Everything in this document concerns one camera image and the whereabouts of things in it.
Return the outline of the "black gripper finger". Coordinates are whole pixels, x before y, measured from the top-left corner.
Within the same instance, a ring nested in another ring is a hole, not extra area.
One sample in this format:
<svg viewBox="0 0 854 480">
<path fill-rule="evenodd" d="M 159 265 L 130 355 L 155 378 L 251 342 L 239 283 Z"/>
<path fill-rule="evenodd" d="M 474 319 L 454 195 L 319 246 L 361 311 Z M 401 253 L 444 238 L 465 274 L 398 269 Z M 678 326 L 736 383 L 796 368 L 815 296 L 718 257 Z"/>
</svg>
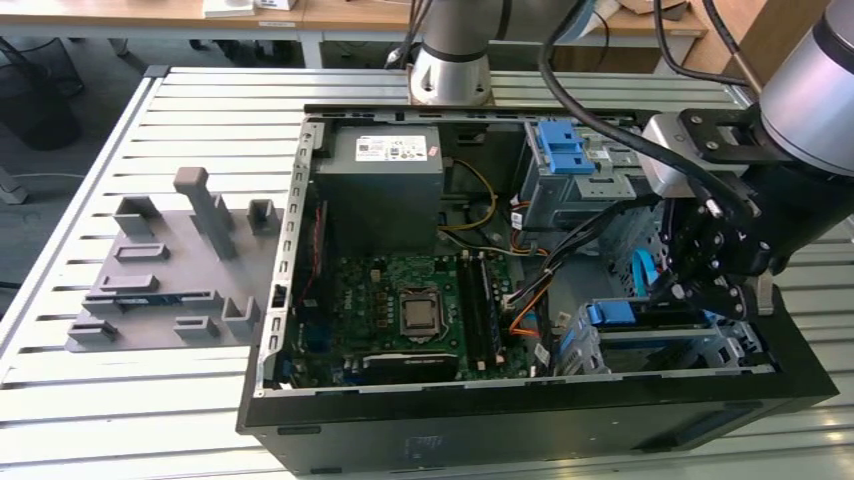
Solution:
<svg viewBox="0 0 854 480">
<path fill-rule="evenodd" d="M 666 201 L 661 240 L 665 270 L 653 283 L 650 300 L 698 300 L 713 279 L 716 217 L 698 201 Z"/>
<path fill-rule="evenodd" d="M 729 319 L 772 316 L 775 277 L 769 271 L 758 276 L 725 275 L 716 279 L 681 283 L 684 300 L 696 308 Z"/>
</svg>

